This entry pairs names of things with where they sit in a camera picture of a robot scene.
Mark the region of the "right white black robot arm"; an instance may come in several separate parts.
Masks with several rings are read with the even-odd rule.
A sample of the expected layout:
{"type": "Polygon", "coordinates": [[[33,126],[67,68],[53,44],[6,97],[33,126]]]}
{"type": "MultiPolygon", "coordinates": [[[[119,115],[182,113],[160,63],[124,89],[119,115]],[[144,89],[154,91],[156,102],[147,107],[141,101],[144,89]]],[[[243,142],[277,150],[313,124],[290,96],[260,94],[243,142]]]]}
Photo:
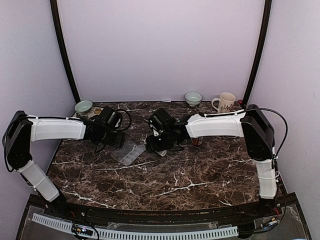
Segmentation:
{"type": "Polygon", "coordinates": [[[265,111],[266,108],[251,104],[245,110],[197,113],[177,119],[160,108],[148,119],[152,135],[146,138],[146,149],[163,154],[187,139],[219,136],[244,138],[247,153],[256,165],[259,196],[263,199],[255,205],[255,213],[266,217],[275,208],[272,199],[277,195],[279,151],[275,149],[275,130],[264,115],[265,111]]]}

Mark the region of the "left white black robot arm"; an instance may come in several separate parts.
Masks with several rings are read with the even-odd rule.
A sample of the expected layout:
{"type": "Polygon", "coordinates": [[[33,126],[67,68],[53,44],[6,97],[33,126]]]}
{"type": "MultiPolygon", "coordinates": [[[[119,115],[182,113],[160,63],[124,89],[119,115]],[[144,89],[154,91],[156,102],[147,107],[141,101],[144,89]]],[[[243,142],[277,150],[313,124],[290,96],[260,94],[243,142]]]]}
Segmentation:
{"type": "Polygon", "coordinates": [[[31,143],[46,140],[84,140],[96,146],[109,145],[122,148],[125,131],[121,129],[122,115],[105,107],[93,117],[50,117],[27,115],[18,110],[11,119],[2,138],[4,162],[9,172],[20,175],[47,202],[60,218],[67,218],[70,206],[63,194],[35,163],[30,153],[31,143]]]}

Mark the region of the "clear plastic pill organizer box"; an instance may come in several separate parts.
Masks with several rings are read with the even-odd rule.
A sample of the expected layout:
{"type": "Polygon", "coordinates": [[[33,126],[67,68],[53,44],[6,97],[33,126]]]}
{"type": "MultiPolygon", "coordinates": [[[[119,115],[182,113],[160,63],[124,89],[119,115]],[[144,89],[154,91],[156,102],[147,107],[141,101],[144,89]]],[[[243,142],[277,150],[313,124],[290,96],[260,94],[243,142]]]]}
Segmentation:
{"type": "Polygon", "coordinates": [[[135,144],[131,140],[126,140],[122,148],[117,149],[111,154],[111,157],[119,162],[121,165],[131,165],[144,151],[146,147],[144,144],[135,144]]]}

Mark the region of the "white pill bottle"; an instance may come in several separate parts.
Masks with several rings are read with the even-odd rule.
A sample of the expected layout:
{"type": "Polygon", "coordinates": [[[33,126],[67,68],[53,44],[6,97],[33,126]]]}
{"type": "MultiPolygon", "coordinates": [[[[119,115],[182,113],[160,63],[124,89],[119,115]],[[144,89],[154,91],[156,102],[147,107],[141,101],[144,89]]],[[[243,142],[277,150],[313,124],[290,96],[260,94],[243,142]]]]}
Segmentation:
{"type": "Polygon", "coordinates": [[[164,157],[167,154],[167,150],[157,151],[157,154],[164,157]]]}

